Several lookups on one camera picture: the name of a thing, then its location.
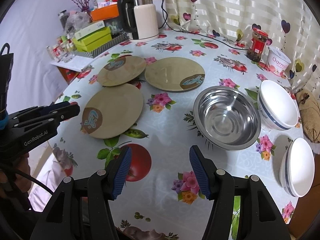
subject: human hand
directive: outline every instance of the human hand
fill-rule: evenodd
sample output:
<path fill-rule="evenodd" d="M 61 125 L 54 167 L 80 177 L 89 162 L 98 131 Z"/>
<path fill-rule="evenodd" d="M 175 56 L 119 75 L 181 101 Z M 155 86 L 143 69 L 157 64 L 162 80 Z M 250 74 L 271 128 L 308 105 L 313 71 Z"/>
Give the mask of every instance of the human hand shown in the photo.
<path fill-rule="evenodd" d="M 28 163 L 28 158 L 29 158 L 29 153 L 26 153 L 23 156 L 21 156 L 20 161 L 15 168 L 19 171 L 22 171 L 30 175 L 30 166 Z M 16 177 L 17 179 L 15 180 L 15 184 L 17 185 L 17 187 L 21 190 L 21 192 L 27 192 L 31 188 L 32 182 L 18 174 L 16 174 Z M 0 197 L 1 198 L 7 198 L 7 195 L 5 194 L 4 190 L 1 187 L 1 183 L 6 183 L 6 182 L 8 182 L 8 178 L 4 174 L 4 172 L 0 170 Z"/>

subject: white kettle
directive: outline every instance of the white kettle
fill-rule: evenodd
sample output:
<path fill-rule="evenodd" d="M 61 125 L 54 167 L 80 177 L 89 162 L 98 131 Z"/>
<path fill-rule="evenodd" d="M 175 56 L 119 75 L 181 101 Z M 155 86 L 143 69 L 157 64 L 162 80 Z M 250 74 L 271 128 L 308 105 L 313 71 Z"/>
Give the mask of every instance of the white kettle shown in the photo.
<path fill-rule="evenodd" d="M 118 0 L 122 28 L 131 42 L 152 41 L 159 37 L 156 6 L 152 0 Z"/>

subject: floral tablecloth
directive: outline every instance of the floral tablecloth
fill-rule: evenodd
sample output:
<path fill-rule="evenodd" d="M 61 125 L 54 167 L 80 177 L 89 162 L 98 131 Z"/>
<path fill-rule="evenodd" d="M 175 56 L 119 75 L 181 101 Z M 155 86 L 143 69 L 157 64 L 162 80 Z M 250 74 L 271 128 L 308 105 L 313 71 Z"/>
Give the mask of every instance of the floral tablecloth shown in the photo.
<path fill-rule="evenodd" d="M 258 175 L 286 223 L 294 212 L 298 198 L 284 191 L 278 173 L 289 144 L 295 138 L 303 137 L 300 123 L 288 131 L 261 130 L 254 145 L 238 152 L 212 145 L 195 125 L 194 100 L 211 86 L 235 88 L 256 104 L 261 82 L 270 79 L 282 85 L 295 99 L 285 76 L 274 75 L 263 62 L 251 62 L 245 56 L 246 51 L 238 50 L 242 44 L 216 38 L 234 49 L 210 38 L 169 30 L 163 30 L 154 41 L 123 42 L 78 75 L 57 101 L 69 101 L 81 108 L 79 116 L 64 121 L 58 128 L 58 135 L 49 141 L 67 175 L 75 179 L 89 177 L 103 169 L 122 146 L 129 144 L 132 147 L 126 184 L 117 200 L 110 201 L 110 208 L 115 225 L 137 240 L 202 238 L 212 202 L 201 194 L 192 171 L 188 155 L 192 145 L 198 145 L 204 157 L 212 159 L 218 168 L 233 176 Z M 102 88 L 97 82 L 97 74 L 108 62 L 129 55 L 143 57 L 147 68 L 165 57 L 189 58 L 204 68 L 204 82 L 191 91 L 167 93 L 150 86 L 142 73 L 131 82 L 141 90 L 144 98 L 143 111 L 136 124 L 112 139 L 92 138 L 86 134 L 81 120 L 86 103 Z M 229 239 L 236 239 L 239 208 L 240 199 L 236 197 Z"/>

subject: white box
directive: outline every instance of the white box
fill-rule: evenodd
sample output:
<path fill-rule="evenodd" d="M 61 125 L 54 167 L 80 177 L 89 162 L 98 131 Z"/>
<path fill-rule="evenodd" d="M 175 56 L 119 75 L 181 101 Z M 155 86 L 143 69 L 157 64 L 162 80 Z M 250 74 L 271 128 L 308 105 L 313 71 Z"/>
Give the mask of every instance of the white box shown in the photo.
<path fill-rule="evenodd" d="M 77 31 L 75 33 L 75 38 L 77 40 L 82 39 L 83 37 L 95 32 L 97 30 L 100 30 L 100 29 L 102 29 L 104 27 L 105 27 L 105 25 L 104 25 L 103 21 L 98 21 L 96 23 L 91 23 L 89 26 Z"/>

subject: brown cloth bag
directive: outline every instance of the brown cloth bag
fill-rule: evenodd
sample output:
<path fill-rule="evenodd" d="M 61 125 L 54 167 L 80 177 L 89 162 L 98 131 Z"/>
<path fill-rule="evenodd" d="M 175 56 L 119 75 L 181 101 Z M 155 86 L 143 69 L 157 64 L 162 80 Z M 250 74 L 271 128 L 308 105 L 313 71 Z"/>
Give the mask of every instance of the brown cloth bag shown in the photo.
<path fill-rule="evenodd" d="M 304 134 L 311 142 L 320 143 L 320 107 L 313 94 L 303 89 L 296 94 Z"/>

